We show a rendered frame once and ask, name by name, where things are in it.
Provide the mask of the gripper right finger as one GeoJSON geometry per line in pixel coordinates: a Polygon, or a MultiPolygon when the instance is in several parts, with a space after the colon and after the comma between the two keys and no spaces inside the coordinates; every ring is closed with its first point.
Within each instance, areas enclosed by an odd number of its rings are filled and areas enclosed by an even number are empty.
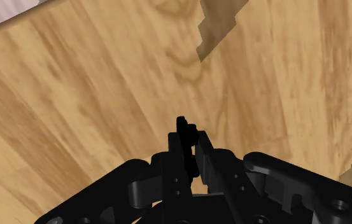
{"type": "Polygon", "coordinates": [[[198,135],[202,182],[223,193],[235,224],[352,224],[351,186],[261,152],[238,159],[198,135]]]}

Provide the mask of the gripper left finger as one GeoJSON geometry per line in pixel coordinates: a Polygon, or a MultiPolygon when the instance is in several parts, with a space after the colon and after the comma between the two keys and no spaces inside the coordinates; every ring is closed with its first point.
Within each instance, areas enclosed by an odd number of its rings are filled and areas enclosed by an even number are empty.
{"type": "Polygon", "coordinates": [[[194,224],[191,132],[171,132],[151,162],[131,159],[34,224],[194,224]]]}

